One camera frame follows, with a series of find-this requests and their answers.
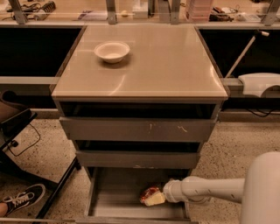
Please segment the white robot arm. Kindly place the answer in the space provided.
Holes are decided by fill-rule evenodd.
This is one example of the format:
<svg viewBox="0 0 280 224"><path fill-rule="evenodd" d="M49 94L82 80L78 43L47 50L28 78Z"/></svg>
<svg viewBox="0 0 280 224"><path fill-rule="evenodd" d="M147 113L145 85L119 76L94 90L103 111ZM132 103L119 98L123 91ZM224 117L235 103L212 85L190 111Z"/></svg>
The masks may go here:
<svg viewBox="0 0 280 224"><path fill-rule="evenodd" d="M143 191L140 201L149 207L166 201L203 204L211 198L240 203L240 224L280 224L280 152L256 157L244 178L171 179Z"/></svg>

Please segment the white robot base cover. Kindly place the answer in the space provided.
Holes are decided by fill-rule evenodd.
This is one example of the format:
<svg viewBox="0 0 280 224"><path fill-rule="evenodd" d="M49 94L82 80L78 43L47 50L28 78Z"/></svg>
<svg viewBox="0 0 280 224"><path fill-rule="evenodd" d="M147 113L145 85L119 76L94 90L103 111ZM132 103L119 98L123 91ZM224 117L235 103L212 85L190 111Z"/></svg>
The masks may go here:
<svg viewBox="0 0 280 224"><path fill-rule="evenodd" d="M240 75L238 80L243 85L244 95L261 97L263 93L274 86L280 86L279 73L248 73Z"/></svg>

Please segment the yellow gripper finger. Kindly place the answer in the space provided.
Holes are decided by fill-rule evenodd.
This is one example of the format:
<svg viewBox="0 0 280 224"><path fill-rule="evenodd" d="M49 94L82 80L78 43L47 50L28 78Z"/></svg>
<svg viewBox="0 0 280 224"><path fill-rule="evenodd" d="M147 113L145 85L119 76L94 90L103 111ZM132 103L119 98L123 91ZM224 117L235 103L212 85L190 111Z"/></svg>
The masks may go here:
<svg viewBox="0 0 280 224"><path fill-rule="evenodd" d="M165 203L165 196L161 192L149 192L144 199L147 207Z"/></svg>

